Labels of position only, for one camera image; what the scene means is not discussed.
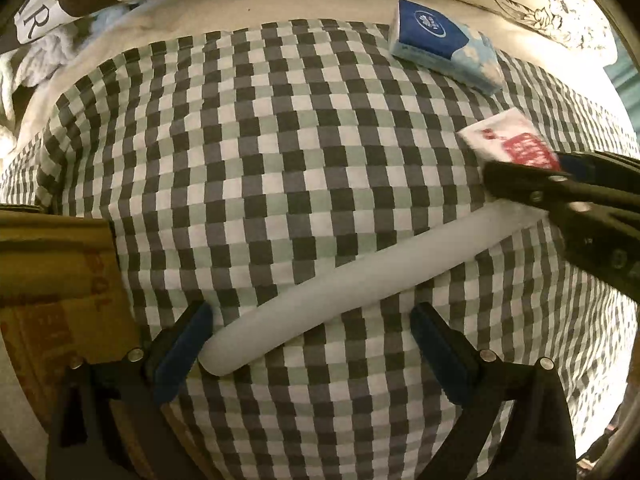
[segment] metal bolt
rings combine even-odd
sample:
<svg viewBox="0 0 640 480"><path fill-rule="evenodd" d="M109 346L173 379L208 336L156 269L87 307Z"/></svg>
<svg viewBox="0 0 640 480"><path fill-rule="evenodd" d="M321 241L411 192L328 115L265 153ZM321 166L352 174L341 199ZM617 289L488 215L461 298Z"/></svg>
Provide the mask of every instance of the metal bolt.
<svg viewBox="0 0 640 480"><path fill-rule="evenodd" d="M127 359L132 363L140 361L145 356L145 351L142 348L134 348L127 354Z"/></svg>
<svg viewBox="0 0 640 480"><path fill-rule="evenodd" d="M545 194L542 191L534 191L529 195L529 200L531 200L534 204L539 204L542 202L542 199L545 197Z"/></svg>
<svg viewBox="0 0 640 480"><path fill-rule="evenodd" d="M611 252L611 267L622 269L626 266L626 251L623 249L613 249Z"/></svg>
<svg viewBox="0 0 640 480"><path fill-rule="evenodd" d="M498 356L492 350L485 348L480 351L480 358L485 363L492 363L498 358Z"/></svg>
<svg viewBox="0 0 640 480"><path fill-rule="evenodd" d="M569 207L577 213L586 213L591 210L591 206L586 202L569 202Z"/></svg>
<svg viewBox="0 0 640 480"><path fill-rule="evenodd" d="M74 355L69 361L69 368L72 370L78 370L84 364L84 359L82 359L79 355Z"/></svg>
<svg viewBox="0 0 640 480"><path fill-rule="evenodd" d="M542 366L545 370L553 370L555 365L551 359L549 359L548 357L543 357L542 359L540 359L540 366Z"/></svg>

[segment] white cylinder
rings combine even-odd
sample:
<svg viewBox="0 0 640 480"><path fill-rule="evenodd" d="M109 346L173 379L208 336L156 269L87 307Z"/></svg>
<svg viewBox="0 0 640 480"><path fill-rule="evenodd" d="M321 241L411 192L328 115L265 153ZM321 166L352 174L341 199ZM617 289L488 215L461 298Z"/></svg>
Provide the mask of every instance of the white cylinder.
<svg viewBox="0 0 640 480"><path fill-rule="evenodd" d="M340 314L430 280L538 222L545 211L498 200L293 286L218 330L199 360L227 375Z"/></svg>

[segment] gray checkered cloth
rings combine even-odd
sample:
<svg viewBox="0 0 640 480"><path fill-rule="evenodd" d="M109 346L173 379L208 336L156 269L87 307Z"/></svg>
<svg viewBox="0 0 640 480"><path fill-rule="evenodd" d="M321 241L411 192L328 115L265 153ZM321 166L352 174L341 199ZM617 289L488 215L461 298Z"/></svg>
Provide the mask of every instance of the gray checkered cloth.
<svg viewBox="0 0 640 480"><path fill-rule="evenodd" d="M391 58L386 32L296 20L126 51L59 99L4 172L0 201L113 221L152 338L191 301L228 324L482 207L478 161L454 132L510 107L555 150L640 156L633 131L531 64L499 53L507 83L485 98ZM635 304L567 264L560 245L541 221L232 376L194 367L174 408L226 478L412 478L457 413L409 331L409 309L430 301L478 348L553 358L580 438L623 388Z"/></svg>

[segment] blue gripper pad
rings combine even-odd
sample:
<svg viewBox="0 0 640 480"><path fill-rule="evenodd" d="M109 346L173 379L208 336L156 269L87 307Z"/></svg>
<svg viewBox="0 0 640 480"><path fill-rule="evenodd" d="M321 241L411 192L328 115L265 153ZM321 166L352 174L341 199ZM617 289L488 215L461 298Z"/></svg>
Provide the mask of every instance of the blue gripper pad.
<svg viewBox="0 0 640 480"><path fill-rule="evenodd" d="M570 173L575 180L584 184L595 183L595 169L592 164L571 153L557 152L556 155L562 170Z"/></svg>
<svg viewBox="0 0 640 480"><path fill-rule="evenodd" d="M478 382L476 349L460 332L452 330L429 303L420 303L409 316L411 333L420 353L453 404L465 406Z"/></svg>
<svg viewBox="0 0 640 480"><path fill-rule="evenodd" d="M156 366L153 397L158 406L175 398L204 343L212 335L213 311L208 303L203 302Z"/></svg>

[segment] blue tissue pack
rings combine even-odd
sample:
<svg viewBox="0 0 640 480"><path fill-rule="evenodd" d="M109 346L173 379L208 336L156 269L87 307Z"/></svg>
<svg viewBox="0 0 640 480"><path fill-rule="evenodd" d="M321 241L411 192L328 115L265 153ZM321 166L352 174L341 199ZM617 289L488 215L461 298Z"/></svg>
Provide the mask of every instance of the blue tissue pack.
<svg viewBox="0 0 640 480"><path fill-rule="evenodd" d="M485 95L496 93L504 85L494 46L482 32L407 0L398 1L389 30L389 52Z"/></svg>

